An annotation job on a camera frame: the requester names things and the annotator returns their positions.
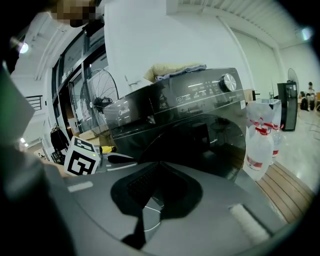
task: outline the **ceiling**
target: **ceiling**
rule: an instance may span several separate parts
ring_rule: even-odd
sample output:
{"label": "ceiling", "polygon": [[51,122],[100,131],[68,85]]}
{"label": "ceiling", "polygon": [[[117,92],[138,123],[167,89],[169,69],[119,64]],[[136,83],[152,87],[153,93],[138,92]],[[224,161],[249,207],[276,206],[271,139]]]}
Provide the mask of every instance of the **ceiling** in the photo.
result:
{"label": "ceiling", "polygon": [[[228,13],[247,21],[266,33],[280,48],[302,42],[301,29],[274,0],[176,0],[177,11],[183,7]],[[25,42],[29,51],[21,54],[12,73],[16,78],[41,80],[43,71],[55,46],[64,33],[72,29],[53,20],[47,12],[39,13],[31,22]]]}
{"label": "ceiling", "polygon": [[41,80],[46,57],[50,55],[54,47],[61,39],[61,36],[70,26],[61,25],[52,19],[47,12],[39,13],[32,20],[25,35],[25,42],[29,50],[25,54],[20,54],[12,73],[14,78],[30,78]]}
{"label": "ceiling", "polygon": [[244,19],[273,38],[280,48],[301,43],[299,25],[274,0],[178,0],[179,7],[198,6]]}

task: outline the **black bag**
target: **black bag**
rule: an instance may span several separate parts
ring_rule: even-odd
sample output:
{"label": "black bag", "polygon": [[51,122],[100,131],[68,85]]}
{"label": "black bag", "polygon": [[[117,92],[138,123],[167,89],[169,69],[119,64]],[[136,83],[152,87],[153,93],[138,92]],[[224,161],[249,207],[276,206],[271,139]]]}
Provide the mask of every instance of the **black bag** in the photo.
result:
{"label": "black bag", "polygon": [[306,98],[303,98],[301,100],[300,109],[301,110],[308,110],[308,101]]}

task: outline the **gray washing machine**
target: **gray washing machine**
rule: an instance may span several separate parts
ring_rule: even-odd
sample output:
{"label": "gray washing machine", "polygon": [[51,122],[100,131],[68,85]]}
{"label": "gray washing machine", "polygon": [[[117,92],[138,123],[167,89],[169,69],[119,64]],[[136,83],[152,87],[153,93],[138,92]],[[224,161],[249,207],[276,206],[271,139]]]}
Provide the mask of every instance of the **gray washing machine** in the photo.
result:
{"label": "gray washing machine", "polygon": [[104,109],[117,153],[234,180],[245,157],[246,103],[235,68],[187,73],[134,91]]}

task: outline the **standing fan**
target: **standing fan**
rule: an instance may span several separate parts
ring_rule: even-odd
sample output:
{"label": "standing fan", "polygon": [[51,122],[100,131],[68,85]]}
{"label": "standing fan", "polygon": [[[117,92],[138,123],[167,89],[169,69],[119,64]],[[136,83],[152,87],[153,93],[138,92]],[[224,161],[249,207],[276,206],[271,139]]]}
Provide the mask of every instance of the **standing fan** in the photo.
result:
{"label": "standing fan", "polygon": [[108,130],[104,108],[119,99],[116,83],[110,73],[96,69],[83,82],[80,100],[85,128],[95,136]]}

